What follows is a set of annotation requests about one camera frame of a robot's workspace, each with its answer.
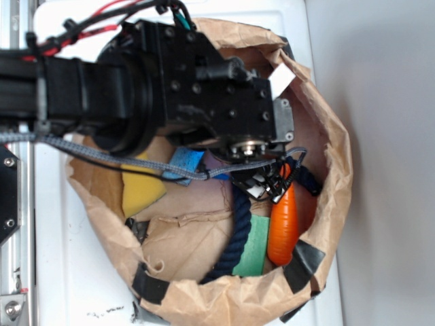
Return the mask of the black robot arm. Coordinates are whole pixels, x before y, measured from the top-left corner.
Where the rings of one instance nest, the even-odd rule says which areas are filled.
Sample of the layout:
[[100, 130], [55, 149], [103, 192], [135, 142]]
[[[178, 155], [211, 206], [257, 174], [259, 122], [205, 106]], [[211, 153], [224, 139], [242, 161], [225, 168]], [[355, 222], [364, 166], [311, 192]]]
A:
[[133, 157], [160, 136], [227, 162], [275, 158], [294, 138], [292, 110], [240, 58], [202, 34], [126, 23], [97, 61], [1, 58], [1, 127], [92, 137]]

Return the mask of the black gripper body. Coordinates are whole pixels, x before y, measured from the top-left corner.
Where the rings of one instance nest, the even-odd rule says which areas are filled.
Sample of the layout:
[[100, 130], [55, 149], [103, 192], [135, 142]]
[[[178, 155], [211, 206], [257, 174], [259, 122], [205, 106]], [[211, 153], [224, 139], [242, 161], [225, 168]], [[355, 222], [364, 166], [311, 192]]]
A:
[[125, 117], [97, 133], [97, 145], [136, 156], [156, 136], [176, 147], [208, 149], [221, 160], [282, 156], [294, 138], [290, 104], [236, 57], [183, 27], [124, 23], [98, 62], [120, 70]]

